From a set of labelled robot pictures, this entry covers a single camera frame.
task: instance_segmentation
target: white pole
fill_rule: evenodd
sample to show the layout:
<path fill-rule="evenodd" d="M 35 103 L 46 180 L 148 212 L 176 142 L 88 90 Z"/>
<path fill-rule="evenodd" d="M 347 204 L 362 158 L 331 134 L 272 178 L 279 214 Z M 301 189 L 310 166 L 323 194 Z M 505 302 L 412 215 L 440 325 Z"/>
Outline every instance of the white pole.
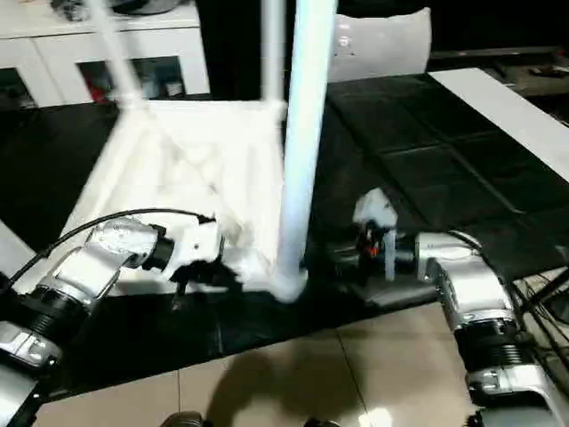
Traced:
<path fill-rule="evenodd" d="M 114 18 L 110 16 L 106 0 L 86 0 L 91 20 L 109 56 L 107 61 L 110 75 L 118 92 L 122 109 L 143 108 L 142 92 L 134 68 L 129 62 L 121 37 L 118 35 Z"/>
<path fill-rule="evenodd" d="M 337 0 L 299 0 L 284 152 L 284 189 L 275 295 L 294 301 L 308 275 L 300 271 L 324 113 Z"/>
<path fill-rule="evenodd" d="M 261 16 L 262 99 L 281 101 L 285 58 L 284 0 L 263 0 Z"/>

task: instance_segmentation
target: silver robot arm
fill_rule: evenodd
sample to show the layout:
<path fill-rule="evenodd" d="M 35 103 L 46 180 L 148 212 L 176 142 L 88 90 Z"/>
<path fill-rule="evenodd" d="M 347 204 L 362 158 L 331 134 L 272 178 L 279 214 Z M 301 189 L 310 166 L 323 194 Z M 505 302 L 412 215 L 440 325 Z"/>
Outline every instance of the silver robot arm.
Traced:
<path fill-rule="evenodd" d="M 504 284 L 472 237 L 397 235 L 397 212 L 380 189 L 357 202 L 353 221 L 360 285 L 378 268 L 392 279 L 414 271 L 438 291 L 467 371 L 476 427 L 569 427 L 569 402 L 535 359 Z"/>
<path fill-rule="evenodd" d="M 470 397 L 482 407 L 468 425 L 569 426 L 569 402 L 533 357 L 504 285 L 478 251 L 433 233 L 417 236 L 416 251 L 419 279 L 436 286 Z"/>
<path fill-rule="evenodd" d="M 35 289 L 12 295 L 0 321 L 0 427 L 28 426 L 44 399 L 43 379 L 117 282 L 123 268 L 170 271 L 214 261 L 216 222 L 196 225 L 197 238 L 176 249 L 165 230 L 130 218 L 104 222 L 67 253 Z"/>

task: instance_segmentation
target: black tabletop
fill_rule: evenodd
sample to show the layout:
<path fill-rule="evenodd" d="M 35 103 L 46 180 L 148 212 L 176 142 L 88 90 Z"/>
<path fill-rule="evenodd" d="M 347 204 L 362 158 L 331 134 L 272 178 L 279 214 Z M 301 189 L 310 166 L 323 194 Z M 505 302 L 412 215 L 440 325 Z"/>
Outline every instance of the black tabletop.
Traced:
<path fill-rule="evenodd" d="M 112 106 L 0 113 L 0 218 L 32 248 L 59 235 L 116 121 Z M 427 76 L 329 86 L 310 233 L 350 223 L 381 187 L 401 227 L 466 230 L 511 278 L 568 263 L 569 184 Z M 385 283 L 380 304 L 312 274 L 295 304 L 268 294 L 108 298 L 67 353 L 53 397 L 159 374 L 326 327 L 434 301 Z"/>

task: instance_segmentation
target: white strip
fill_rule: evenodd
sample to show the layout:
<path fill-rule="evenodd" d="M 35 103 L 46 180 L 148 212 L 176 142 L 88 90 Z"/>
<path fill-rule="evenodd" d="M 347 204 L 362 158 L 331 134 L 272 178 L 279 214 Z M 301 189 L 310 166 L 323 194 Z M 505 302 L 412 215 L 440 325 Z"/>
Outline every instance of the white strip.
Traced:
<path fill-rule="evenodd" d="M 10 277 L 36 253 L 0 221 L 0 271 Z"/>
<path fill-rule="evenodd" d="M 569 182 L 569 128 L 480 69 L 430 75 Z"/>

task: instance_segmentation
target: tile floor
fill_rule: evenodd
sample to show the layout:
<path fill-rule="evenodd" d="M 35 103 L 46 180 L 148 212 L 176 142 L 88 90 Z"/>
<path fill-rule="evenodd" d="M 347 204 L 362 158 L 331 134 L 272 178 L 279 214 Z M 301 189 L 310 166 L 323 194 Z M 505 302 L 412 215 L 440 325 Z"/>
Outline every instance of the tile floor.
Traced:
<path fill-rule="evenodd" d="M 36 427 L 158 427 L 197 410 L 214 427 L 458 427 L 473 413 L 431 304 L 45 405 Z"/>

